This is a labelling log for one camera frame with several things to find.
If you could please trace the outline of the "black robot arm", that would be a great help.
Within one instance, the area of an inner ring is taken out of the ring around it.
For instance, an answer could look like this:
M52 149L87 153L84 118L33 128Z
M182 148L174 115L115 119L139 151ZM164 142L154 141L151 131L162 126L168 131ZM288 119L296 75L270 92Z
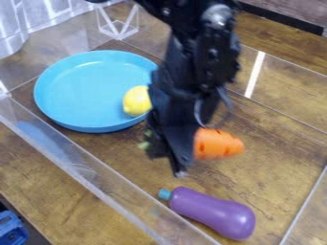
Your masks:
M164 60L151 74L144 138L147 155L166 158L176 176L195 161L195 132L220 103L232 103L226 85L240 70L236 0L135 0L170 27Z

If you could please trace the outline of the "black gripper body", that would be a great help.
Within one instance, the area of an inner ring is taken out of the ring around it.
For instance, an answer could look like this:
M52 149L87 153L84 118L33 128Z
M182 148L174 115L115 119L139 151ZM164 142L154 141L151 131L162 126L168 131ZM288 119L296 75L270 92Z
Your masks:
M163 68L152 72L151 79L148 116L155 117L163 133L171 127L204 127L222 101L223 88L198 85L191 78L174 79Z

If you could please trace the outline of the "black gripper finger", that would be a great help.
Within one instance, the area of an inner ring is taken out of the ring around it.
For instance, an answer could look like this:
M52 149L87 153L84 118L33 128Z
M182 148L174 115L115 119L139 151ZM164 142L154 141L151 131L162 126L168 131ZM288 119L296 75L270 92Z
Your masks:
M148 144L146 153L151 159L167 157L167 144L162 128L154 116L148 116L146 120L144 140Z
M176 178L184 177L188 173L188 168L194 164L194 145L178 145L167 143L166 154L174 176Z

